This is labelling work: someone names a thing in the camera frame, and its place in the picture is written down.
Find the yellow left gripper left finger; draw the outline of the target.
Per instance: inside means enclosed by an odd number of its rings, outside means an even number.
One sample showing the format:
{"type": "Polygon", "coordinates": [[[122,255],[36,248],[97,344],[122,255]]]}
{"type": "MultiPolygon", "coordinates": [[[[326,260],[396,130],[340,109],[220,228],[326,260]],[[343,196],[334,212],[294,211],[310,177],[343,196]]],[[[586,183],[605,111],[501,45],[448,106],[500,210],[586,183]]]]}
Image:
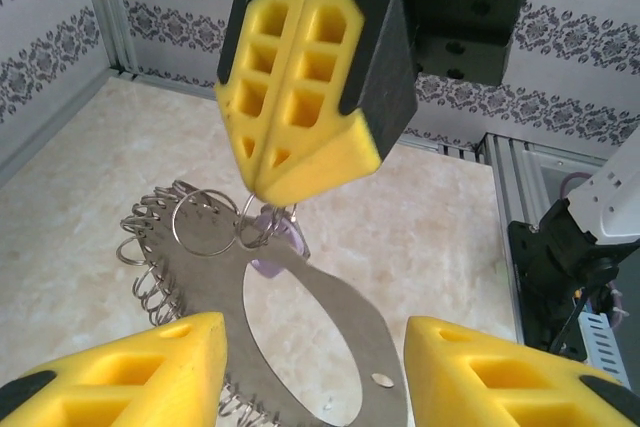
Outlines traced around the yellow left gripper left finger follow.
{"type": "Polygon", "coordinates": [[[191,315],[1,386],[0,427],[215,427],[226,362],[222,315],[191,315]]]}

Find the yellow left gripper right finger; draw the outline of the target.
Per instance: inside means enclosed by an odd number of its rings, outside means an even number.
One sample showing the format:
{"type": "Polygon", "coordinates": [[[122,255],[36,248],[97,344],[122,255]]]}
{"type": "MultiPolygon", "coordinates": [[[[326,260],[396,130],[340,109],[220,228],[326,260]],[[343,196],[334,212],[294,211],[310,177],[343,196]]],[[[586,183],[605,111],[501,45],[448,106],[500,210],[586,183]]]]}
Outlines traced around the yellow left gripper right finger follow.
{"type": "Polygon", "coordinates": [[[407,322],[416,427],[640,427],[640,396],[584,363],[427,316],[407,322]]]}

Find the aluminium frame post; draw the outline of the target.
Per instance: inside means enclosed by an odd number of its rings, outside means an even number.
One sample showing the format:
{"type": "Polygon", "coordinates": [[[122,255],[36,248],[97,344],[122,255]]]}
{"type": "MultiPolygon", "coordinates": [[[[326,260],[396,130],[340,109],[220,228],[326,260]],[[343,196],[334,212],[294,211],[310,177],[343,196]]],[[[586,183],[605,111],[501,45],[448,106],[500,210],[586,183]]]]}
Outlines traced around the aluminium frame post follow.
{"type": "Polygon", "coordinates": [[[91,1],[111,67],[136,75],[139,64],[124,0],[91,1]]]}

